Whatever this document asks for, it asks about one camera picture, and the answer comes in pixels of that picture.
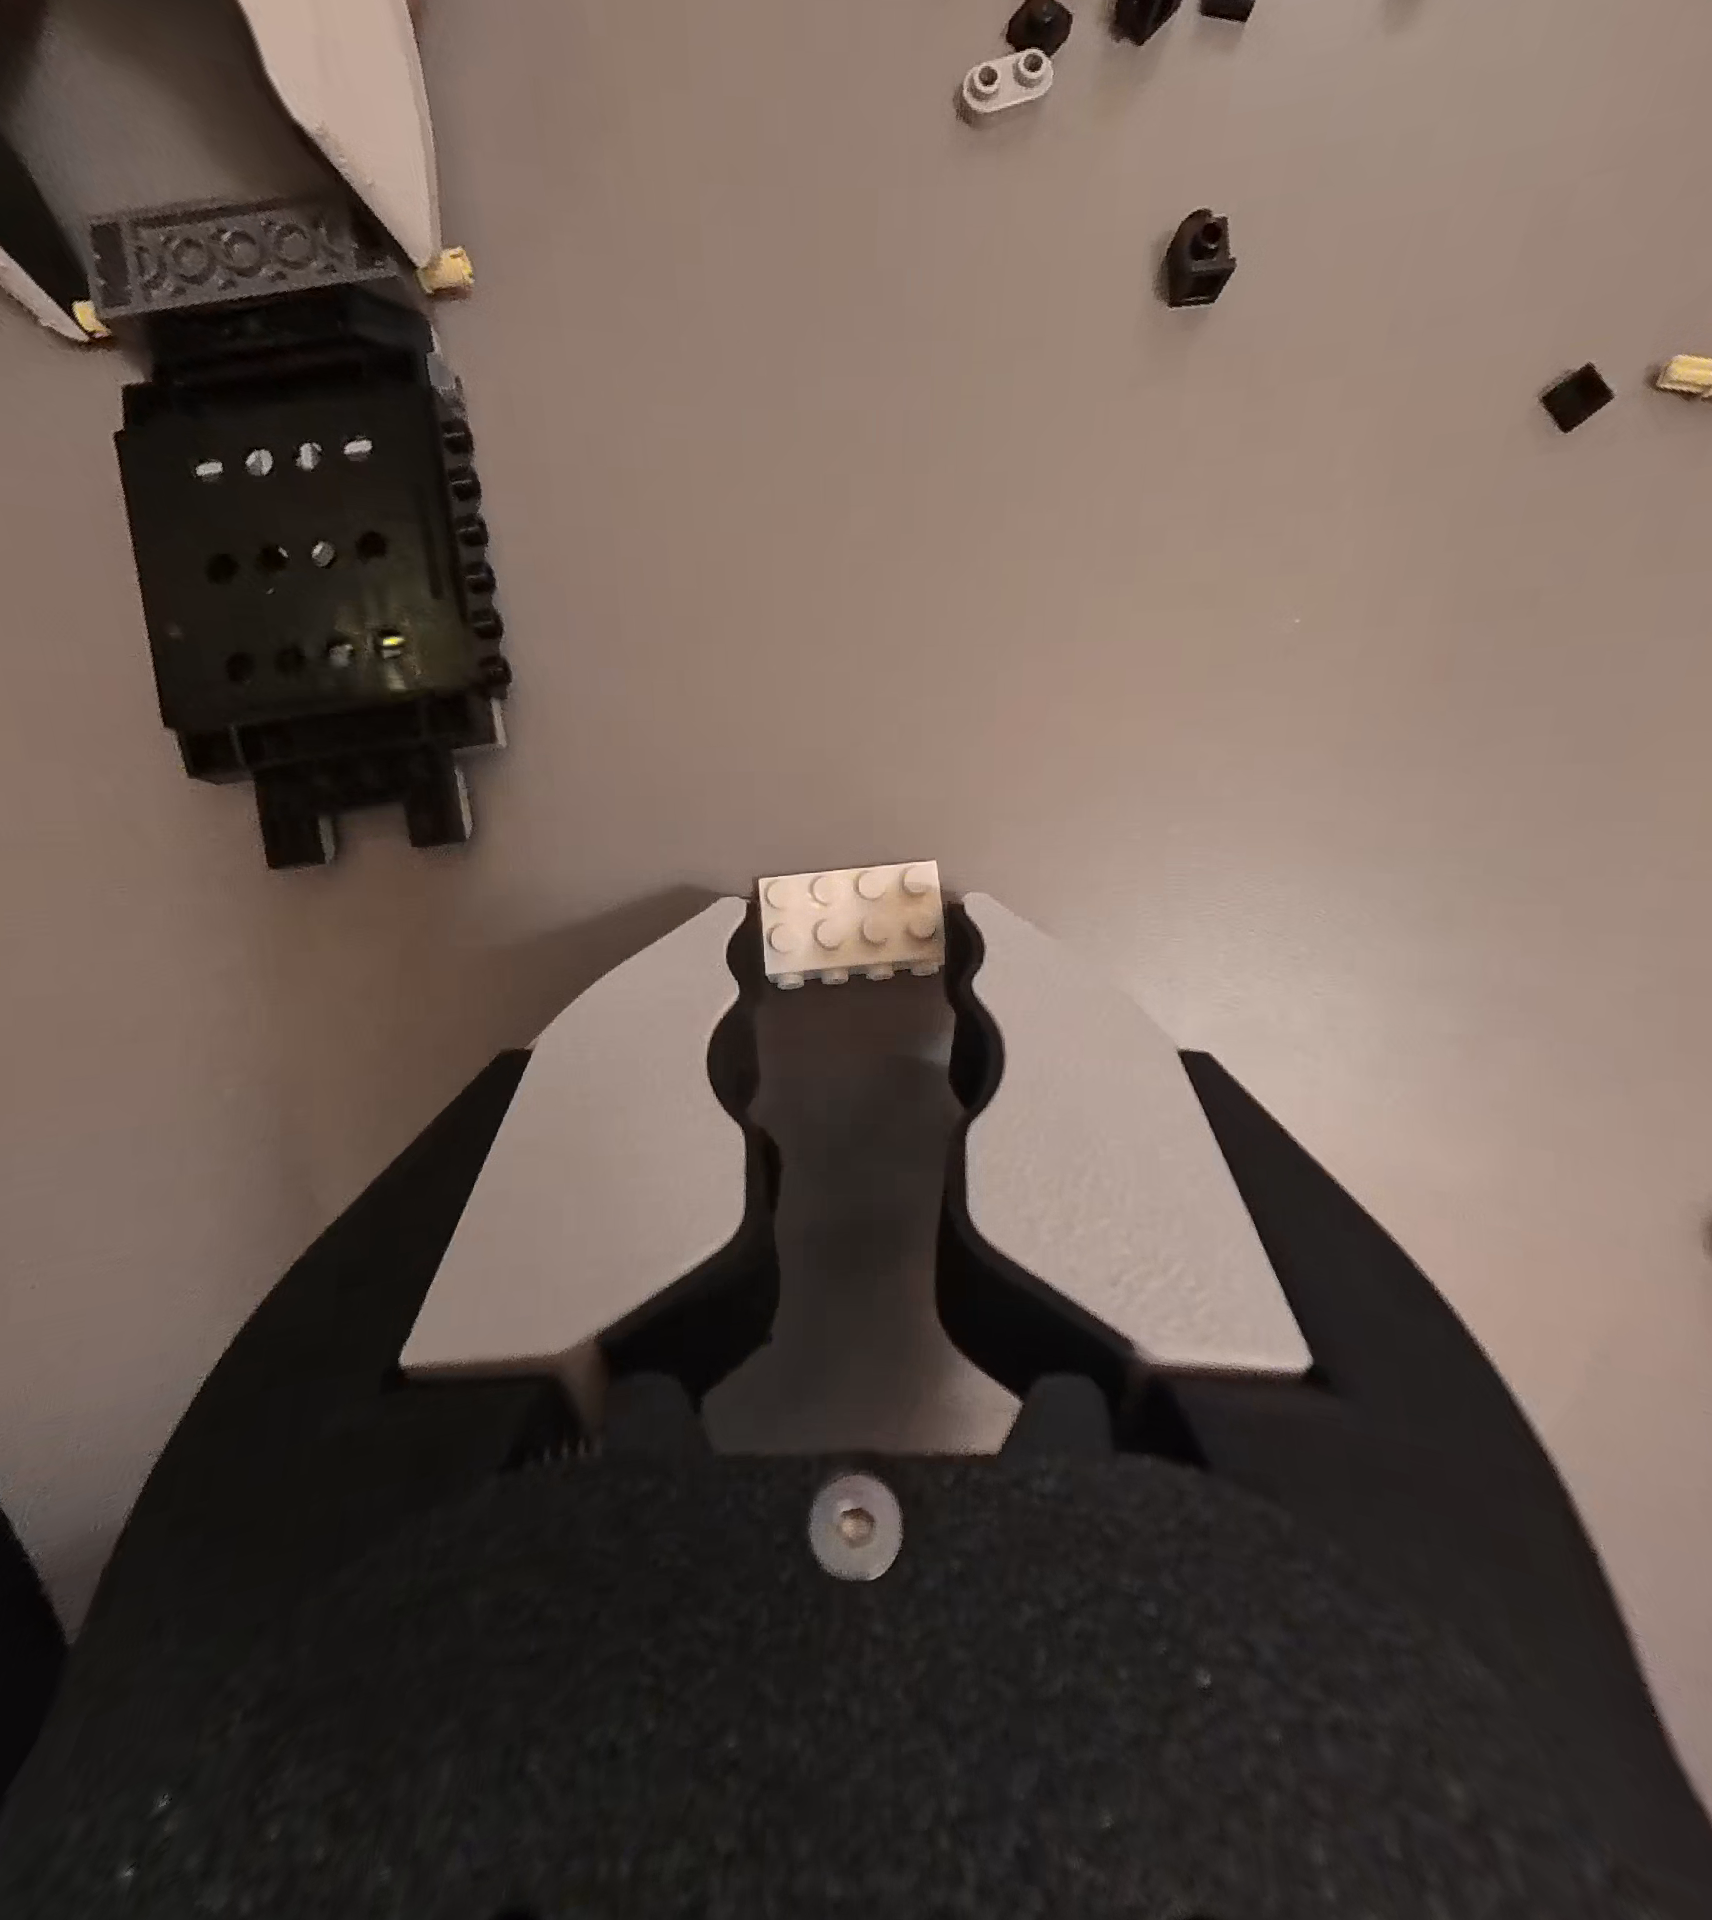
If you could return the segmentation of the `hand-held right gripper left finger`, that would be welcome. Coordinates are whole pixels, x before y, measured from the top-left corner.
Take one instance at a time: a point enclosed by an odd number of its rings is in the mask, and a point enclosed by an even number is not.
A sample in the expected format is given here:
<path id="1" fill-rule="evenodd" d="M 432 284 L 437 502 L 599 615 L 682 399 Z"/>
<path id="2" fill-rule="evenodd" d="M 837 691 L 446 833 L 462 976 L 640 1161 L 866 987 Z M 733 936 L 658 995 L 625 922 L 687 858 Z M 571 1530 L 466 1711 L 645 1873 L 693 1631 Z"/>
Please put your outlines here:
<path id="1" fill-rule="evenodd" d="M 401 1350 L 406 1374 L 736 1374 L 779 1299 L 750 1123 L 745 898 L 712 898 L 529 1047 Z"/>

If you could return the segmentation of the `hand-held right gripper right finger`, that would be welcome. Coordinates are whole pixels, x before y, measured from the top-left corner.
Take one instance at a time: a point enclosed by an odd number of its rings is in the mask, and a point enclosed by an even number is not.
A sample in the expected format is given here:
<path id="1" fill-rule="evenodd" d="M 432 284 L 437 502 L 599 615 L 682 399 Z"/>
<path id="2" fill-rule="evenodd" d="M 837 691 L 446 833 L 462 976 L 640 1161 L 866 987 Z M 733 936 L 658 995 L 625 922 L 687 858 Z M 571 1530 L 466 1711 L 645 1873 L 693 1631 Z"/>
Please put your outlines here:
<path id="1" fill-rule="evenodd" d="M 988 1379 L 1304 1379 L 1179 1041 L 983 892 L 951 910 L 940 1322 Z"/>

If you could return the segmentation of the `white toy brick plate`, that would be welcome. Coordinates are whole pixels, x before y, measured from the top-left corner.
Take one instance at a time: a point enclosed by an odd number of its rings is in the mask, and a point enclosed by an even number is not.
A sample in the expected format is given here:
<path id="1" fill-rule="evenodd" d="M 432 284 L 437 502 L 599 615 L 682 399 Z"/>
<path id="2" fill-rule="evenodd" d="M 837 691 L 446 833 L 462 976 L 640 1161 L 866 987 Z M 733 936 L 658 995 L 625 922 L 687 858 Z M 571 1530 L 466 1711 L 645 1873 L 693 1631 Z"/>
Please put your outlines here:
<path id="1" fill-rule="evenodd" d="M 753 885 L 760 972 L 771 987 L 935 976 L 948 910 L 935 861 L 811 869 Z"/>

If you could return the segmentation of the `black toy brick assembly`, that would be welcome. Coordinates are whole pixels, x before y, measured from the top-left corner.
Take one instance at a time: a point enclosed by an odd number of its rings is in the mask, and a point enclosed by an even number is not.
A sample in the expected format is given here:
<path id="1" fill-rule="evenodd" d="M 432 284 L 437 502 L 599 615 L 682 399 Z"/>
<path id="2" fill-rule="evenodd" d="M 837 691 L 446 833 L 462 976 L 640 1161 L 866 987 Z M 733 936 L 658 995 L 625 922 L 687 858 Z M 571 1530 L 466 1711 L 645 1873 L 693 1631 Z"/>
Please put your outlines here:
<path id="1" fill-rule="evenodd" d="M 360 811 L 466 848 L 513 666 L 412 263 L 333 193 L 133 208 L 88 222 L 88 305 L 146 358 L 114 451 L 187 778 L 254 790 L 269 869 L 333 861 Z"/>

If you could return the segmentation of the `grey desk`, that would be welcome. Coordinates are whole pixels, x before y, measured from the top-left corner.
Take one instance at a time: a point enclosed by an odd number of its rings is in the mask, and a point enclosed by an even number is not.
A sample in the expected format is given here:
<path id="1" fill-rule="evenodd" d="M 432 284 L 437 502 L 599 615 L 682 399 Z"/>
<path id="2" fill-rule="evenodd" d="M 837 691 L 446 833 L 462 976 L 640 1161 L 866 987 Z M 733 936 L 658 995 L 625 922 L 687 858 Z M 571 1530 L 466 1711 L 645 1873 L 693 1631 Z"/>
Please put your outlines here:
<path id="1" fill-rule="evenodd" d="M 1712 3 L 424 3 L 518 671 L 327 873 L 160 728 L 128 362 L 0 294 L 0 1501 L 78 1628 L 247 1311 L 609 963 L 934 854 L 1539 1421 L 1712 1808 Z M 1166 310 L 1194 208 L 1236 270 Z M 1617 390 L 1572 435 L 1541 390 Z"/>

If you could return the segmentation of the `scattered small toy brick pieces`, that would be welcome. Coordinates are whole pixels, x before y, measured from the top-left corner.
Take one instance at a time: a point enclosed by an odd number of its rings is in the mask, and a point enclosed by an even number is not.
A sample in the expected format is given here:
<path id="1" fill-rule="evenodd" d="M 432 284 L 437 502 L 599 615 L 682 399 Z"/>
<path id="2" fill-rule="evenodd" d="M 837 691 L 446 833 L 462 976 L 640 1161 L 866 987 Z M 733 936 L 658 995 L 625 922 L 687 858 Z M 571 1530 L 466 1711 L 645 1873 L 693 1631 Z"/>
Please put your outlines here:
<path id="1" fill-rule="evenodd" d="M 1111 37 L 1149 46 L 1181 3 L 1111 3 Z M 1002 40 L 1008 51 L 977 58 L 960 84 L 960 110 L 982 126 L 1002 110 L 1035 105 L 1054 84 L 1054 55 L 1074 35 L 1074 3 L 1015 3 Z M 1194 208 L 1161 250 L 1160 301 L 1166 310 L 1207 310 L 1222 299 L 1236 270 L 1231 221 L 1215 208 Z M 1671 358 L 1652 370 L 1652 390 L 1712 404 L 1712 358 Z M 1581 363 L 1541 390 L 1541 411 L 1556 432 L 1572 435 L 1612 404 L 1612 381 Z"/>

